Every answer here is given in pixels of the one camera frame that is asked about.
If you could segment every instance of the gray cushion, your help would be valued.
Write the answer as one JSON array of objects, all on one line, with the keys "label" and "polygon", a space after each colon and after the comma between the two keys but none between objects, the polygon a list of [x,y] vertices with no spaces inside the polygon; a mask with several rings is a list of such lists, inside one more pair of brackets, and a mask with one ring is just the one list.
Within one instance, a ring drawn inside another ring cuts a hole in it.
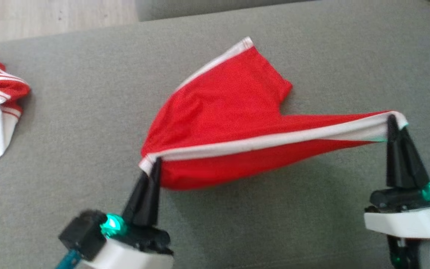
[{"label": "gray cushion", "polygon": [[135,0],[138,20],[151,21],[304,0]]},{"label": "gray cushion", "polygon": [[[0,159],[0,269],[53,268],[86,208],[119,213],[159,108],[251,36],[294,84],[285,114],[396,109],[430,173],[430,4],[313,1],[0,43],[32,94]],[[176,269],[389,268],[365,230],[385,145],[346,149],[200,191],[163,191]]]}]

